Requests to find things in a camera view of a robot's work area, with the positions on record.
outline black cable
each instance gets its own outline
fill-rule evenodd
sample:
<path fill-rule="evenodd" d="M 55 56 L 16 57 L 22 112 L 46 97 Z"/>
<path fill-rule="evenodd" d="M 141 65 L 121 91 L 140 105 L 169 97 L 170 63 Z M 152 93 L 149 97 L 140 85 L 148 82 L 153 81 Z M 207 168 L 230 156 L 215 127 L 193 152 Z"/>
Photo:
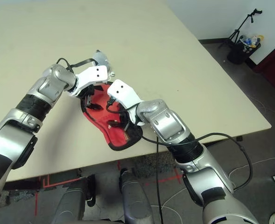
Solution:
<path fill-rule="evenodd" d="M 137 106 L 138 104 L 139 104 L 139 103 L 134 104 L 133 106 L 131 106 L 131 107 L 125 109 L 125 110 L 122 110 L 122 111 L 111 111 L 111 110 L 108 109 L 111 105 L 107 104 L 107 105 L 106 105 L 106 110 L 107 110 L 108 112 L 110 112 L 110 113 L 123 113 L 123 112 L 127 112 L 128 110 L 134 108 L 134 107 Z"/>
<path fill-rule="evenodd" d="M 161 224 L 163 224 L 163 217 L 162 217 L 162 209 L 161 209 L 161 201 L 160 201 L 160 193 L 159 193 L 159 182 L 158 182 L 158 163 L 159 163 L 159 141 L 158 137 L 156 138 L 156 187 L 157 187 L 157 198 L 158 198 L 158 206 L 159 206 L 159 215 L 160 215 L 160 220 Z"/>
<path fill-rule="evenodd" d="M 81 62 L 78 62 L 78 63 L 76 63 L 76 64 L 70 64 L 70 63 L 69 63 L 65 58 L 63 58 L 63 57 L 59 58 L 58 61 L 56 62 L 56 64 L 58 64 L 61 60 L 63 60 L 63 61 L 66 62 L 66 64 L 67 64 L 66 70 L 68 70 L 68 71 L 70 71 L 70 72 L 72 72 L 72 73 L 74 73 L 74 71 L 73 71 L 72 68 L 77 68 L 77 67 L 80 67 L 80 66 L 82 66 L 82 65 L 88 64 L 88 63 L 90 63 L 90 62 L 95 62 L 95 64 L 98 65 L 98 62 L 97 62 L 95 59 L 93 59 L 93 58 L 88 58 L 88 59 L 83 60 L 83 61 L 81 61 Z"/>
<path fill-rule="evenodd" d="M 58 61 L 56 62 L 56 64 L 58 64 L 61 60 L 63 60 L 63 61 L 66 62 L 66 64 L 67 64 L 67 70 L 69 70 L 70 72 L 74 73 L 74 71 L 73 71 L 71 65 L 69 64 L 69 62 L 66 59 L 64 59 L 63 57 L 59 58 Z"/>
<path fill-rule="evenodd" d="M 232 136 L 228 135 L 228 134 L 224 134 L 224 133 L 209 133 L 209 134 L 206 134 L 206 135 L 203 135 L 202 137 L 199 137 L 193 141 L 190 141 L 190 142 L 185 142 L 185 143 L 178 143 L 178 144 L 168 144 L 168 143 L 162 143 L 162 142 L 156 142 L 156 141 L 153 141 L 153 140 L 150 140 L 144 136 L 142 136 L 142 138 L 148 142 L 151 142 L 151 143 L 154 143 L 154 144 L 157 144 L 157 145 L 162 145 L 162 146 L 182 146 L 182 145 L 187 145 L 187 144 L 190 144 L 190 143 L 193 143 L 193 142 L 196 142 L 196 141 L 200 141 L 202 139 L 205 139 L 205 138 L 208 138 L 210 136 L 213 136 L 213 135 L 220 135 L 220 136 L 225 136 L 227 137 L 229 140 L 233 141 L 238 147 L 239 149 L 241 150 L 241 152 L 245 155 L 245 158 L 248 162 L 248 166 L 249 166 L 249 176 L 248 176 L 248 179 L 243 183 L 241 184 L 240 186 L 238 187 L 235 187 L 234 188 L 234 191 L 237 191 L 243 187 L 245 187 L 246 185 L 248 185 L 248 183 L 251 181 L 251 179 L 253 178 L 253 165 L 250 161 L 250 158 L 247 154 L 247 152 L 245 151 L 245 148 L 239 143 L 237 142 Z"/>
<path fill-rule="evenodd" d="M 82 66 L 82 65 L 91 63 L 91 62 L 95 62 L 95 64 L 98 65 L 98 62 L 97 62 L 95 59 L 93 59 L 93 58 L 88 58 L 88 59 L 83 60 L 83 61 L 81 61 L 81 62 L 78 62 L 78 63 L 76 63 L 76 64 L 71 64 L 70 67 L 71 67 L 71 68 L 77 68 L 77 67 L 80 67 L 80 66 Z"/>

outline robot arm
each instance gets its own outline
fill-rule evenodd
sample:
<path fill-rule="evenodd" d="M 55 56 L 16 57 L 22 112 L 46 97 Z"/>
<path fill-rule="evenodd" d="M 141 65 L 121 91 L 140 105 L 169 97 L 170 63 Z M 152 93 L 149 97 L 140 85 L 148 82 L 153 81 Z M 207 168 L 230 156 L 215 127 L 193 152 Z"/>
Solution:
<path fill-rule="evenodd" d="M 50 66 L 16 108 L 0 122 L 0 193 L 10 170 L 26 163 L 37 142 L 34 133 L 40 130 L 46 114 L 62 92 L 68 91 L 71 97 L 80 97 L 89 85 L 108 81 L 107 67 L 98 65 L 76 75 L 59 64 Z"/>
<path fill-rule="evenodd" d="M 161 99 L 141 100 L 132 87 L 116 80 L 108 89 L 111 98 L 121 103 L 138 125 L 150 124 L 160 141 L 166 144 L 183 173 L 193 201 L 202 206 L 204 224 L 252 223 L 252 213 L 233 197 L 233 186 L 207 148 L 195 137 L 180 117 Z"/>

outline trash bin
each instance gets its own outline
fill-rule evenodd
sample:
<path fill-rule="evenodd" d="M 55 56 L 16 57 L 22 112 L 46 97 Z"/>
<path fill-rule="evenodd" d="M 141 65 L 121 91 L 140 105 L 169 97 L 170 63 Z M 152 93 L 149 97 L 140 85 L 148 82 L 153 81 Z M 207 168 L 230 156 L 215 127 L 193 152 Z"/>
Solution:
<path fill-rule="evenodd" d="M 259 43 L 255 48 L 252 48 L 241 41 L 238 41 L 227 55 L 227 59 L 234 64 L 242 64 L 249 58 L 257 49 L 261 47 Z"/>

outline white wall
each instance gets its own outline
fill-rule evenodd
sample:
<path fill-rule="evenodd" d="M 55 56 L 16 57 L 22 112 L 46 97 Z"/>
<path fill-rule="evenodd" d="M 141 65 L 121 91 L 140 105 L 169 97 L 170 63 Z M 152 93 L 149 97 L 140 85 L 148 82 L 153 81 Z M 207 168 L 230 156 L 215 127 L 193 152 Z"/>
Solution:
<path fill-rule="evenodd" d="M 0 0 L 7 3 L 41 0 Z M 164 0 L 197 39 L 228 37 L 255 8 L 263 14 L 244 25 L 243 33 L 262 34 L 265 40 L 251 59 L 258 64 L 275 48 L 275 0 Z"/>
<path fill-rule="evenodd" d="M 165 0 L 199 40 L 225 38 L 235 29 L 248 0 Z"/>
<path fill-rule="evenodd" d="M 275 0 L 253 0 L 247 8 L 248 13 L 251 13 L 255 8 L 263 10 L 261 15 L 256 14 L 254 16 L 254 23 L 248 19 L 241 30 L 241 33 L 248 37 L 255 34 L 265 37 L 261 47 L 250 56 L 258 64 L 275 49 Z M 241 18 L 239 23 L 245 19 L 246 15 L 247 13 L 243 15 L 244 18 Z"/>

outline tabletop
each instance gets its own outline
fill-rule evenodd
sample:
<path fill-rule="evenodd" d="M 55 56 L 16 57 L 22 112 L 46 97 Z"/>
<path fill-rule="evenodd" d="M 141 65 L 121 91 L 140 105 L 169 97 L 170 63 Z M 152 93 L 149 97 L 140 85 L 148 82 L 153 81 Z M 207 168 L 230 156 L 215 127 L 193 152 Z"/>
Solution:
<path fill-rule="evenodd" d="M 159 0 L 54 0 L 2 7 L 0 121 L 58 58 L 76 63 L 97 49 L 107 55 L 115 78 L 132 86 L 143 100 L 163 99 L 196 137 L 210 132 L 238 136 L 271 127 Z M 155 139 L 149 127 L 144 134 Z M 37 137 L 29 160 L 11 171 L 8 181 L 155 152 L 155 145 L 143 140 L 121 152 L 111 150 L 83 116 L 79 99 L 66 93 Z"/>

